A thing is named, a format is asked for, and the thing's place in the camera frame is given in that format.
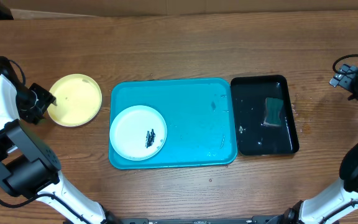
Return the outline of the yellow-green plate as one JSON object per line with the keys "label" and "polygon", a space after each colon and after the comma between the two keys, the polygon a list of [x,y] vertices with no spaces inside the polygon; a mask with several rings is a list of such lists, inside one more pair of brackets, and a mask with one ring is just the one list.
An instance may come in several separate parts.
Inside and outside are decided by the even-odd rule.
{"label": "yellow-green plate", "polygon": [[62,77],[52,85],[50,93],[55,101],[48,107],[48,115],[65,127],[88,123],[98,114],[103,102],[99,85],[83,74]]}

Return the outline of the green sponge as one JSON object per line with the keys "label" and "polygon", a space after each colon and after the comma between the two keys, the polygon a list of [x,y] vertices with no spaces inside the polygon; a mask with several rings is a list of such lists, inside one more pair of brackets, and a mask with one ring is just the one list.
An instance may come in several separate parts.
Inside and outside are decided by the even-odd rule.
{"label": "green sponge", "polygon": [[282,125],[280,113],[283,108],[283,100],[277,98],[265,99],[264,126],[280,127]]}

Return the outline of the light blue plate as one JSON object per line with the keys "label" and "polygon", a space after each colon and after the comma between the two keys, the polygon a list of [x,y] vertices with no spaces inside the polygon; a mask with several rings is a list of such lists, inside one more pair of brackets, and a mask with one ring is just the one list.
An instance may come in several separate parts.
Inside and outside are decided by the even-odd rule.
{"label": "light blue plate", "polygon": [[157,110],[136,105],[124,109],[113,119],[109,140],[121,157],[143,161],[163,148],[167,134],[167,124]]}

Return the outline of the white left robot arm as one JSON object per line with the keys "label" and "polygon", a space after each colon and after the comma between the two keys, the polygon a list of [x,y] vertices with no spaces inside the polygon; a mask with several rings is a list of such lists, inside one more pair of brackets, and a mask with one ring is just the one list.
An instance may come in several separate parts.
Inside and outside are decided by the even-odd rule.
{"label": "white left robot arm", "polygon": [[13,73],[0,73],[0,205],[20,208],[39,201],[71,223],[119,223],[67,180],[56,154],[22,124],[16,103],[20,92],[36,95]]}

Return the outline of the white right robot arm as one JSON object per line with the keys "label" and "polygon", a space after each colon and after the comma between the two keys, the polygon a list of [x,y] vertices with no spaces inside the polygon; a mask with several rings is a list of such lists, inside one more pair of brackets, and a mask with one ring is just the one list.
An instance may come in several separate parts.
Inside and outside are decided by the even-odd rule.
{"label": "white right robot arm", "polygon": [[[358,100],[358,68],[342,65],[334,71],[329,84],[351,92],[349,100]],[[300,200],[284,214],[265,223],[337,223],[339,219],[358,209],[358,143],[341,162],[339,178],[317,196]]]}

